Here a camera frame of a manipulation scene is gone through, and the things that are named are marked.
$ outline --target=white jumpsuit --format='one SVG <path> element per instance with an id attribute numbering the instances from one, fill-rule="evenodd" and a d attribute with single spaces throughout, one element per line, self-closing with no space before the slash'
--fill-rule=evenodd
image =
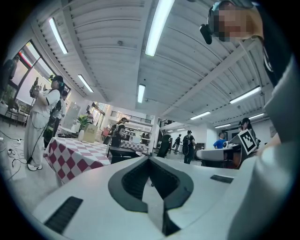
<path id="1" fill-rule="evenodd" d="M 46 90 L 40 94 L 46 97 L 49 105 L 44 105 L 40 100 L 36 100 L 27 120 L 24 137 L 24 157 L 29 159 L 32 156 L 30 164 L 36 167 L 42 163 L 43 132 L 49 121 L 50 112 L 60 99 L 60 92 L 57 89 Z"/>

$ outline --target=sneaker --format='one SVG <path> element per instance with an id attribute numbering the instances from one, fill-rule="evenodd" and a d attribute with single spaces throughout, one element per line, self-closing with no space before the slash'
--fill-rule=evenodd
<path id="1" fill-rule="evenodd" d="M 40 165 L 40 166 L 34 166 L 34 165 L 31 165 L 31 164 L 27 164 L 27 167 L 28 167 L 28 169 L 30 170 L 30 171 L 36 171 L 36 170 L 41 170 L 43 167 L 42 167 L 42 165 Z"/>

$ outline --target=railing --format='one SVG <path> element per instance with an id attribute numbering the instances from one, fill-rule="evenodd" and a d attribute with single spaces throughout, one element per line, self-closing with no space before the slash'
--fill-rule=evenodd
<path id="1" fill-rule="evenodd" d="M 159 127 L 161 128 L 161 127 L 166 126 L 166 125 L 169 125 L 169 124 L 171 124 L 171 123 L 173 123 L 173 122 L 174 122 L 174 121 L 171 121 L 171 120 L 168 120 L 168 119 L 163 120 L 163 121 L 160 122 Z"/>
<path id="2" fill-rule="evenodd" d="M 123 114 L 121 112 L 116 112 L 116 111 L 112 111 L 111 117 L 116 117 L 117 119 L 127 118 L 138 122 L 151 123 L 151 120 L 149 119 L 139 118 L 139 117 Z"/>

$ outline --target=box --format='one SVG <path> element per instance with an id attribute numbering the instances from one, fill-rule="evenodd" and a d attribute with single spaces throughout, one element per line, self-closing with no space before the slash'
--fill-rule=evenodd
<path id="1" fill-rule="evenodd" d="M 117 148 L 109 146 L 107 157 L 111 161 L 111 164 L 114 164 L 128 159 L 138 158 L 139 155 L 137 155 L 136 152 L 130 148 Z"/>
<path id="2" fill-rule="evenodd" d="M 97 131 L 97 126 L 87 123 L 84 128 L 83 141 L 93 143 L 95 141 Z"/>

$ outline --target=chair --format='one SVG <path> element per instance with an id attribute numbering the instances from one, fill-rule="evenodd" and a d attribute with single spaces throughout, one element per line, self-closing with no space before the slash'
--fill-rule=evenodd
<path id="1" fill-rule="evenodd" d="M 10 118 L 9 118 L 9 126 L 10 126 L 10 123 L 11 123 L 11 118 L 12 116 L 16 116 L 17 119 L 17 126 L 18 126 L 18 121 L 19 121 L 19 106 L 18 104 L 15 103 L 14 99 L 13 98 L 10 98 L 8 100 L 8 108 L 7 108 L 7 111 L 4 115 L 4 117 L 6 116 L 7 113 L 10 113 Z"/>

